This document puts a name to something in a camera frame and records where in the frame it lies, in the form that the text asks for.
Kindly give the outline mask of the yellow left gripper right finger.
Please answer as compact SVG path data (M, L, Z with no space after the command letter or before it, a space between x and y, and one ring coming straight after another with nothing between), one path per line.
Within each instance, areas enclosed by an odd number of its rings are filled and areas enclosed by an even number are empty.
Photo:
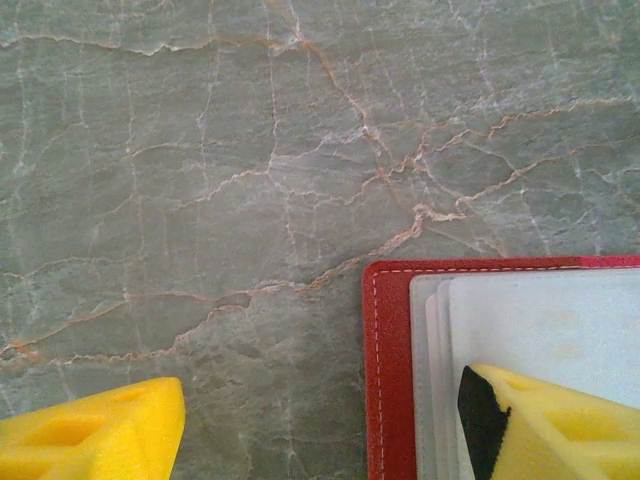
M464 367L458 391L477 479L636 479L639 412L484 364Z

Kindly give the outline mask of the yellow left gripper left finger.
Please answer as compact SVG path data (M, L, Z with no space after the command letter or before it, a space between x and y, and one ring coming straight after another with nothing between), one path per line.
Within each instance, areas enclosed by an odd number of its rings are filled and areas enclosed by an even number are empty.
M1 421L3 479L168 479L185 426L176 377Z

